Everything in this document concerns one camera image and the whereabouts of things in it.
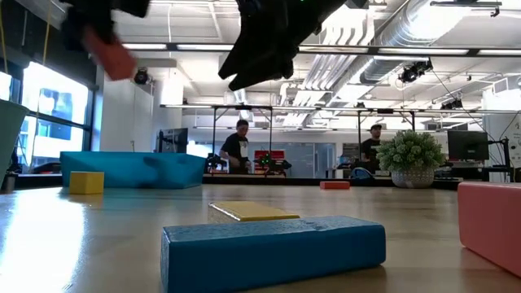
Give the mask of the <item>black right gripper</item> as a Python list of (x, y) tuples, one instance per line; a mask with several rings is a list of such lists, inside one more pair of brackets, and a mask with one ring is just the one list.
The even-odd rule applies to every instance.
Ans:
[(241, 19), (239, 37), (218, 75), (231, 90), (241, 90), (264, 81), (288, 79), (293, 60), (281, 59), (279, 42), (300, 44), (310, 34), (322, 31), (322, 23), (346, 0), (238, 0)]

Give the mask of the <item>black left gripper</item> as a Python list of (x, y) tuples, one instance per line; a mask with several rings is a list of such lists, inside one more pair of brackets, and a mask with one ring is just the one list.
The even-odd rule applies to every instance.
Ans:
[(144, 18), (151, 0), (71, 0), (71, 4), (84, 10), (67, 10), (60, 25), (63, 43), (68, 50), (87, 51), (94, 42), (112, 44), (114, 42), (113, 21), (109, 10), (119, 10)]

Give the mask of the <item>yellow rectangular block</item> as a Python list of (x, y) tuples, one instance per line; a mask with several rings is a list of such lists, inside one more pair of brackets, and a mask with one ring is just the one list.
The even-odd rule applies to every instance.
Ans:
[(296, 218), (300, 218), (300, 216), (252, 201), (217, 201), (208, 205), (209, 223), (273, 221)]

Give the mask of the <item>small yellow cube block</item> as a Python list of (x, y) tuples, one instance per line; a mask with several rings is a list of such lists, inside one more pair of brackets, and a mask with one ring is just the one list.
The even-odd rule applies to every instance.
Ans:
[(73, 195), (98, 195), (104, 190), (104, 173), (71, 172), (69, 193)]

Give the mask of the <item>long blue rectangular block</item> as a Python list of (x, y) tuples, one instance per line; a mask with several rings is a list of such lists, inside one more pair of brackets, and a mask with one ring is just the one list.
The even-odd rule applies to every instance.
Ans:
[(320, 216), (165, 227), (164, 293), (228, 293), (381, 265), (386, 231), (373, 221)]

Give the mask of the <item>overhead light bar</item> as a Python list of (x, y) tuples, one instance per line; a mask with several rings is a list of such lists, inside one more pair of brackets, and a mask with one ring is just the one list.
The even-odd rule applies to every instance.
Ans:
[[(124, 43), (131, 51), (153, 52), (231, 52), (234, 45), (226, 43)], [(427, 56), (464, 58), (521, 58), (521, 48), (452, 48), (452, 47), (412, 47), (412, 46), (329, 46), (300, 45), (299, 54), (307, 55), (381, 55), (381, 56)]]

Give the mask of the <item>person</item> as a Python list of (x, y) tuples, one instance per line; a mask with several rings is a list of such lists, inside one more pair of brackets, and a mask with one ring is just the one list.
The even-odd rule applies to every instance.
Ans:
[(220, 149), (219, 155), (228, 161), (231, 174), (248, 174), (251, 168), (248, 159), (248, 128), (249, 123), (246, 120), (238, 120), (236, 131), (225, 140)]
[(380, 145), (382, 125), (372, 125), (370, 128), (370, 138), (361, 144), (362, 161), (366, 167), (374, 172), (379, 169), (379, 160), (377, 159), (377, 148)]

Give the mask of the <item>red background sign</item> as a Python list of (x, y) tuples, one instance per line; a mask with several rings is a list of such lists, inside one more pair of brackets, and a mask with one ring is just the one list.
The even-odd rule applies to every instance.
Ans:
[(254, 151), (254, 160), (285, 160), (285, 151), (284, 150), (255, 150)]

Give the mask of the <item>black computer monitor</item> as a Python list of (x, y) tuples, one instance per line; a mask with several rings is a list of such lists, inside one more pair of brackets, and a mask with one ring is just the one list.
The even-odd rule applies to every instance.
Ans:
[(156, 136), (155, 151), (158, 153), (186, 153), (188, 129), (161, 129)]
[(485, 132), (450, 130), (447, 132), (450, 160), (488, 160), (488, 135)]

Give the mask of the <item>green plastic bin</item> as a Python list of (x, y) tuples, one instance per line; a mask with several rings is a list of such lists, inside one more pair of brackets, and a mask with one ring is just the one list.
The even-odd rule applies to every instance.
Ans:
[(0, 99), (0, 187), (7, 173), (21, 125), (29, 109)]

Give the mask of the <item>blue office chair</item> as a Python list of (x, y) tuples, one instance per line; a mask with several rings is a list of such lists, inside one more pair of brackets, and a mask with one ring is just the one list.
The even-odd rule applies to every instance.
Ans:
[(374, 177), (370, 170), (363, 167), (355, 167), (351, 170), (350, 178), (353, 180), (370, 180)]

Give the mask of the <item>blue plastic bin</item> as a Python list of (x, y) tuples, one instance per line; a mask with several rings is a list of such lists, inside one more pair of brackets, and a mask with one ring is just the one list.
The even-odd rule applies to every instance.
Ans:
[(185, 153), (63, 151), (62, 182), (72, 172), (104, 174), (106, 188), (180, 190), (202, 184), (205, 159)]

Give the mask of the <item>artificial green potted plant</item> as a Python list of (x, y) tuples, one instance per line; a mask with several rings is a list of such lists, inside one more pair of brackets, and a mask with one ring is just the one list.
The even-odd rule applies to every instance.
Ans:
[(388, 171), (400, 188), (424, 189), (432, 185), (435, 170), (445, 163), (442, 146), (429, 133), (399, 131), (376, 148), (379, 167)]

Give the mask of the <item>black monitor stand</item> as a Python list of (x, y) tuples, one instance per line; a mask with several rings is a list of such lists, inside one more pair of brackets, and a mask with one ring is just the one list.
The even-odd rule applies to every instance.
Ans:
[(499, 165), (493, 165), (489, 168), (490, 173), (504, 173), (505, 181), (513, 182), (514, 181), (514, 169), (511, 166), (510, 162), (510, 147), (509, 147), (509, 138), (504, 137), (500, 140), (496, 141), (488, 141), (489, 145), (502, 145), (502, 150), (500, 154), (503, 155), (503, 163)]

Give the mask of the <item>black background rig frame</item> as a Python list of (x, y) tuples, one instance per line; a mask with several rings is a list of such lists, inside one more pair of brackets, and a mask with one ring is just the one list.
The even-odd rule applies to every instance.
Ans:
[(269, 153), (272, 152), (272, 142), (273, 142), (273, 119), (274, 119), (274, 107), (273, 106), (261, 106), (261, 105), (210, 105), (210, 108), (213, 109), (213, 118), (212, 118), (212, 153), (215, 153), (215, 144), (216, 144), (216, 134), (217, 134), (217, 121), (219, 118), (217, 117), (217, 110), (220, 108), (223, 109), (234, 109), (234, 110), (258, 110), (261, 114), (263, 114), (263, 110), (269, 111)]
[(388, 128), (388, 126), (383, 127), (382, 133), (384, 135), (390, 136), (391, 134), (396, 134), (402, 131), (411, 130), (415, 132), (417, 130), (416, 120), (417, 115), (413, 110), (404, 109), (404, 108), (359, 108), (356, 110), (356, 118), (357, 118), (357, 138), (358, 142), (361, 142), (362, 132), (370, 132), (369, 128), (363, 128), (363, 124), (368, 118), (377, 118), (374, 120), (374, 124), (385, 125), (386, 118), (400, 118), (401, 122), (405, 122), (408, 125), (408, 128), (402, 127), (401, 129), (397, 128)]

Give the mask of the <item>black aluminium table frame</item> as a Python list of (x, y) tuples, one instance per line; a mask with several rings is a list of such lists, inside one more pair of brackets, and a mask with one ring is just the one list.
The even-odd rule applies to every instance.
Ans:
[[(390, 177), (376, 177), (374, 179), (317, 179), (317, 178), (287, 178), (263, 177), (260, 175), (231, 176), (217, 174), (203, 176), (202, 183), (209, 185), (242, 185), (242, 186), (320, 186), (323, 181), (348, 181), (351, 186), (364, 187), (395, 187)], [(11, 174), (6, 175), (0, 187), (0, 192), (10, 193), (14, 190), (29, 190), (62, 186), (61, 174)]]

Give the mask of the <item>silver air duct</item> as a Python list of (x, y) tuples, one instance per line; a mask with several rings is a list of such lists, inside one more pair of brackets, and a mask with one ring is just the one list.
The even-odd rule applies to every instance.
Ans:
[[(432, 6), (443, 0), (409, 0), (404, 9), (376, 37), (376, 46), (431, 46), (470, 12), (469, 7)], [(363, 84), (375, 84), (402, 64), (398, 60), (360, 59)]]

